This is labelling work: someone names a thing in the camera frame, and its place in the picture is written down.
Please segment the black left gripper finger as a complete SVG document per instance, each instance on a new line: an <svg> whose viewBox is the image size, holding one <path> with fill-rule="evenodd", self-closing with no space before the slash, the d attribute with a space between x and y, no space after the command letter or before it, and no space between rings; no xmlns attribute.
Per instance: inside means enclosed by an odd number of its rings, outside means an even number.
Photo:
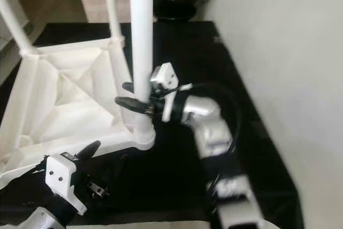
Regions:
<svg viewBox="0 0 343 229"><path fill-rule="evenodd" d="M93 158L93 156L96 154L96 151L98 150L98 148L100 148L100 146L100 141L93 141L92 143L84 146L82 150L78 151L78 159L85 161Z"/></svg>
<svg viewBox="0 0 343 229"><path fill-rule="evenodd" d="M115 162L112 170L111 187L123 188L126 185L128 167L131 166L131 160L134 158L132 154L123 154Z"/></svg>

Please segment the white plastic table leg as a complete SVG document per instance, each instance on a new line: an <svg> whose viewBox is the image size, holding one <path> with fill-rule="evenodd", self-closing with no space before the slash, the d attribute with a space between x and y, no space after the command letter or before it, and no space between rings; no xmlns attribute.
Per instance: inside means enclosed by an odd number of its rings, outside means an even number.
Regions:
<svg viewBox="0 0 343 229"><path fill-rule="evenodd" d="M153 0L130 0L134 94L145 106L153 69Z"/></svg>
<svg viewBox="0 0 343 229"><path fill-rule="evenodd" d="M120 24L118 23L117 16L117 1L116 0L105 0L106 10L108 15L108 23L110 30L110 37L113 42L122 43L123 35L121 32Z"/></svg>
<svg viewBox="0 0 343 229"><path fill-rule="evenodd" d="M15 43L19 47L19 52L21 55L37 55L39 51L37 50L31 42L27 33L25 33L24 28L20 25L17 20L17 16L12 10L8 0L0 0L0 14L5 21L5 25L8 27L11 36L13 37Z"/></svg>

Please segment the white plastic table top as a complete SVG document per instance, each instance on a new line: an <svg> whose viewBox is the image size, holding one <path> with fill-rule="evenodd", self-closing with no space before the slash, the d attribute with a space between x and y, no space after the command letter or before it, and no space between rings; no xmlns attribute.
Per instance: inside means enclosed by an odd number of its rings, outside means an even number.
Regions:
<svg viewBox="0 0 343 229"><path fill-rule="evenodd" d="M131 147L149 150L156 133L141 114L115 104L131 97L122 40L36 47L20 53L0 127L0 187L51 154L76 153L100 141L96 155Z"/></svg>

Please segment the black tablecloth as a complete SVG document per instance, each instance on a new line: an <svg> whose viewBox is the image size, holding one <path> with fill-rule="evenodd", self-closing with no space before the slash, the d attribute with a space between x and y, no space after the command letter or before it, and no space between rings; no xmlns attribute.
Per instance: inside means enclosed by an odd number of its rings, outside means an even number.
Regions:
<svg viewBox="0 0 343 229"><path fill-rule="evenodd" d="M243 175L267 226L306 229L299 191L216 25L162 21L153 30L154 64L170 62L181 82L199 84L191 94L215 99L237 142L229 154L201 158L190 128L156 121L157 141L150 150L129 148L86 164L86 172L108 194L91 202L86 214L71 224L207 221L211 229L221 229L220 205L237 204L241 198L224 197L218 188Z"/></svg>

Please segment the black wok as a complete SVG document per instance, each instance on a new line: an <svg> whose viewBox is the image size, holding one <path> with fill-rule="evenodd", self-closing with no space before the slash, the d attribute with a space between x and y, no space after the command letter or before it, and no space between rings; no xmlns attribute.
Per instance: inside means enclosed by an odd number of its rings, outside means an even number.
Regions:
<svg viewBox="0 0 343 229"><path fill-rule="evenodd" d="M157 21L190 21L198 13L199 0L153 0L153 16Z"/></svg>

